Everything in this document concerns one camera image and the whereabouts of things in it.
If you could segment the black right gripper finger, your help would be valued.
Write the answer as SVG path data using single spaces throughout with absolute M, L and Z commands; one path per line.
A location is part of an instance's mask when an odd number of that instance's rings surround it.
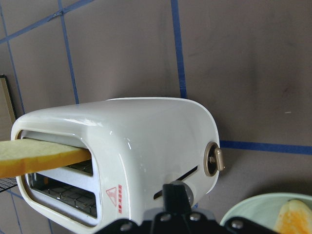
M 191 234 L 190 214 L 193 212 L 183 185 L 163 185 L 163 211 L 156 214 L 149 233 Z

